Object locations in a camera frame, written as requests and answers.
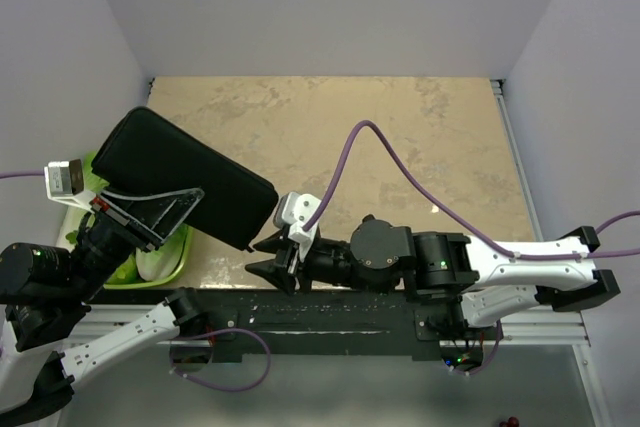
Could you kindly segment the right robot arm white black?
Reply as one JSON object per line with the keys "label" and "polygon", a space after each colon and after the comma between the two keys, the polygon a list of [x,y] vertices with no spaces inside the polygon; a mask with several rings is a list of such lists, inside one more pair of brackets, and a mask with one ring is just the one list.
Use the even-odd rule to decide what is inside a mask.
{"label": "right robot arm white black", "polygon": [[614,273],[597,268],[591,257],[598,246],[591,228],[555,241],[491,247],[476,235],[414,232],[367,216],[349,241],[283,226],[255,246],[272,259],[245,269],[288,295],[309,292],[316,283],[381,294],[401,287],[412,303],[457,306],[445,326],[466,340],[533,307],[580,312],[619,295]]}

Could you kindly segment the black zip tool case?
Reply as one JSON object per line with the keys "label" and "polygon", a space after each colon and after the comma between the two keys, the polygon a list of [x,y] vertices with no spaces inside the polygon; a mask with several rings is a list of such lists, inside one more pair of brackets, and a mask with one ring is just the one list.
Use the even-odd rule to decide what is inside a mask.
{"label": "black zip tool case", "polygon": [[273,212],[273,184],[147,107],[129,111],[92,160],[92,171],[125,194],[204,191],[186,224],[237,250],[250,248]]}

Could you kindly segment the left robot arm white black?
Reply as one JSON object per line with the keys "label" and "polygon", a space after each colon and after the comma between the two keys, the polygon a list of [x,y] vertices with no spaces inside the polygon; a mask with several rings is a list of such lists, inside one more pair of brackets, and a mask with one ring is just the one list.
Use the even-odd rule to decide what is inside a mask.
{"label": "left robot arm white black", "polygon": [[115,362],[159,341],[205,332],[207,315],[194,289],[180,288],[141,318],[78,348],[63,347],[115,270],[135,250],[164,245],[203,196],[200,188],[142,196],[84,191],[73,200],[93,223],[80,227],[72,250],[17,242],[2,251],[2,425],[44,419]]}

